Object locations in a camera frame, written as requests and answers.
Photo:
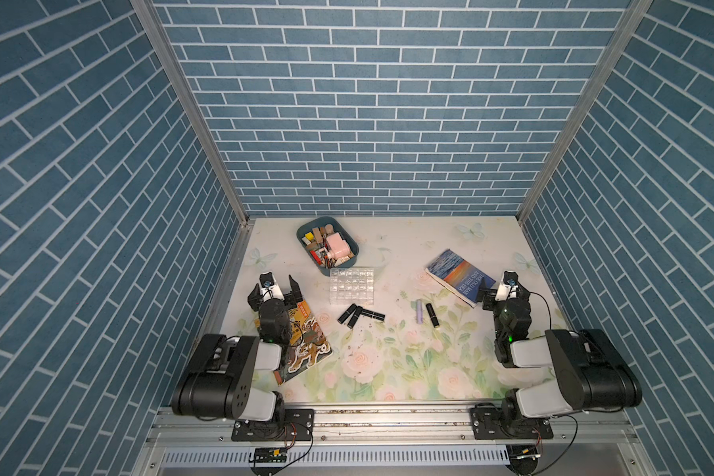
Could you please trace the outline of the clear acrylic lipstick organizer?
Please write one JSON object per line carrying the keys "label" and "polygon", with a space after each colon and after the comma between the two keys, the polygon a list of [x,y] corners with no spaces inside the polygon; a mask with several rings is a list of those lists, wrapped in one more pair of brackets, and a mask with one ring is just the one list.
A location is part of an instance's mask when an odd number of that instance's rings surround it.
{"label": "clear acrylic lipstick organizer", "polygon": [[373,268],[333,269],[330,272],[331,305],[373,305],[375,270]]}

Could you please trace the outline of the purple lipstick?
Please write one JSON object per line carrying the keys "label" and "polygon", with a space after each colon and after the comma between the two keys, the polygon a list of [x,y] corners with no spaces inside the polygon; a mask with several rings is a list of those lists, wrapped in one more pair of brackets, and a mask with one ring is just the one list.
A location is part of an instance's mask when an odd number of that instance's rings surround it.
{"label": "purple lipstick", "polygon": [[416,324],[422,325],[424,323],[424,304],[420,299],[416,299],[414,302]]}

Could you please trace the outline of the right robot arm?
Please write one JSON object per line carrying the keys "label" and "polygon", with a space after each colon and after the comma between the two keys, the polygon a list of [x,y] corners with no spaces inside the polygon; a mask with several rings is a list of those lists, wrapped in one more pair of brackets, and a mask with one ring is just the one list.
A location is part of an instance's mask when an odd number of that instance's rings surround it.
{"label": "right robot arm", "polygon": [[532,295],[514,272],[505,273],[497,287],[484,279],[477,290],[476,301],[493,313],[498,362],[510,369],[553,370],[547,382],[510,391],[501,406],[501,419],[523,422],[639,406],[643,400],[639,379],[603,330],[550,328],[529,337]]}

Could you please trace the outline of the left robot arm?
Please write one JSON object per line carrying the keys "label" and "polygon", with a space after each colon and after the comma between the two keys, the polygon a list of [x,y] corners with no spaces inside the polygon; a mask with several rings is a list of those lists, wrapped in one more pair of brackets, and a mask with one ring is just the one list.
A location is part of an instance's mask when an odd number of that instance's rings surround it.
{"label": "left robot arm", "polygon": [[264,273],[248,296],[259,317],[257,336],[208,333],[194,349],[171,398],[173,413],[199,420],[281,422],[283,397],[252,386],[256,371],[277,371],[285,364],[293,335],[289,311],[303,301],[301,288],[289,278],[284,293],[273,273]]}

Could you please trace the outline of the blue book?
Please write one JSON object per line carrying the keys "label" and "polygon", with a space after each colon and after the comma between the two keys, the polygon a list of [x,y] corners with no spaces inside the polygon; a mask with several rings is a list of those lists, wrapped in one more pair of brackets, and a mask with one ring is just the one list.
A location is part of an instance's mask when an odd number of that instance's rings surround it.
{"label": "blue book", "polygon": [[496,289],[496,281],[450,249],[444,250],[424,269],[434,281],[469,305],[478,304],[481,285]]}

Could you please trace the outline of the yellow illustrated book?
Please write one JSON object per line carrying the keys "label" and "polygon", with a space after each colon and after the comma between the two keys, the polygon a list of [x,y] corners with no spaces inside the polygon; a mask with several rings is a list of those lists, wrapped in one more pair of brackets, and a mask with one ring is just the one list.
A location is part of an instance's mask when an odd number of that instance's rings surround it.
{"label": "yellow illustrated book", "polygon": [[254,313],[261,339],[254,370],[272,371],[279,385],[333,353],[306,301],[289,309],[288,324],[260,324],[257,311]]}

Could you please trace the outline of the teal plastic bin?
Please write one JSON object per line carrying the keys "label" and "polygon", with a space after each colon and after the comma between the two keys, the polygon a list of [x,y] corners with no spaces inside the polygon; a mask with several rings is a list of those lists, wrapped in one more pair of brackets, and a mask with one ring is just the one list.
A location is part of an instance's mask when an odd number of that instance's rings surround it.
{"label": "teal plastic bin", "polygon": [[323,216],[305,223],[297,230],[296,237],[324,276],[356,264],[359,246],[333,217]]}

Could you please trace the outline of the pink box in bin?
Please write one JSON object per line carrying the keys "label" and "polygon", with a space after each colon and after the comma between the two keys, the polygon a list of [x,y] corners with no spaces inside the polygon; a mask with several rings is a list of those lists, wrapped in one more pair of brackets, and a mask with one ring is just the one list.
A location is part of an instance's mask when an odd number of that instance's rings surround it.
{"label": "pink box in bin", "polygon": [[347,257],[351,253],[348,242],[340,233],[333,233],[325,238],[326,255],[331,260]]}

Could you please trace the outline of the left circuit board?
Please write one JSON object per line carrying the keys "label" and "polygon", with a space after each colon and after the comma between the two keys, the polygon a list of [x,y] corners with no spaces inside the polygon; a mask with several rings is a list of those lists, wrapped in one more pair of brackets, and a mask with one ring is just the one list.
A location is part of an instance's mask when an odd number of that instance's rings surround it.
{"label": "left circuit board", "polygon": [[260,464],[283,465],[287,462],[287,448],[258,447],[254,450],[250,459],[252,466]]}

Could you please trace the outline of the circuit board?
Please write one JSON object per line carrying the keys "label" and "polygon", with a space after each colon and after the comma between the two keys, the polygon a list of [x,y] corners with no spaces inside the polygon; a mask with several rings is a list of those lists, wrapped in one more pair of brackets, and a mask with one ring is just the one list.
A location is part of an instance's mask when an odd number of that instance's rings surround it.
{"label": "circuit board", "polygon": [[509,467],[514,471],[533,472],[539,465],[541,452],[533,445],[507,445]]}
{"label": "circuit board", "polygon": [[287,448],[258,447],[254,450],[250,459],[252,466],[260,464],[283,465],[287,462]]}

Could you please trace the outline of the right circuit board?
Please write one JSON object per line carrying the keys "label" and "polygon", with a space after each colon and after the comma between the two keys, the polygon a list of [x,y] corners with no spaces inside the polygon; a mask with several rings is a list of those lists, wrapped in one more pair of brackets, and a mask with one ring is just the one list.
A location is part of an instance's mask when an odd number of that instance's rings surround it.
{"label": "right circuit board", "polygon": [[533,445],[507,445],[509,467],[514,471],[533,472],[539,465],[541,452]]}

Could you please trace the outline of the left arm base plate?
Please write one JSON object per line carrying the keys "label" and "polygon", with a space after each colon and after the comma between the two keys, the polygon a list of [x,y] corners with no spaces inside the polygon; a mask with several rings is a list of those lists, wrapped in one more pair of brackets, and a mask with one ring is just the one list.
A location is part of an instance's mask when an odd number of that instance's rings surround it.
{"label": "left arm base plate", "polygon": [[234,442],[311,441],[314,409],[287,409],[267,422],[236,420],[231,436]]}

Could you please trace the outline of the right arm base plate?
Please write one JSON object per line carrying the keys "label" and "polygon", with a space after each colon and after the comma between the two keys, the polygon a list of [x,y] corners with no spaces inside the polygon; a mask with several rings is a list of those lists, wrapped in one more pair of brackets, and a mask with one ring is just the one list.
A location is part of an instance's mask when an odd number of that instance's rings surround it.
{"label": "right arm base plate", "polygon": [[482,404],[469,410],[476,440],[552,440],[547,418],[525,418],[516,410]]}

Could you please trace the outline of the aluminium mounting rail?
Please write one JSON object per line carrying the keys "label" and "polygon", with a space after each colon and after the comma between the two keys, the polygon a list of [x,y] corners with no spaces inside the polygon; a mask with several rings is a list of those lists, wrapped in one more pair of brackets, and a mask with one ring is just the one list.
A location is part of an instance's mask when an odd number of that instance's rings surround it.
{"label": "aluminium mounting rail", "polygon": [[[474,401],[419,402],[401,404],[351,403],[306,404],[315,411],[313,439],[316,445],[432,445],[476,444],[478,427],[472,424]],[[248,447],[235,442],[233,420],[203,422],[176,416],[163,408],[146,438],[146,448]],[[541,438],[544,445],[567,443],[638,443],[629,419],[621,414],[578,414],[551,421],[553,438],[542,430],[529,438]]]}

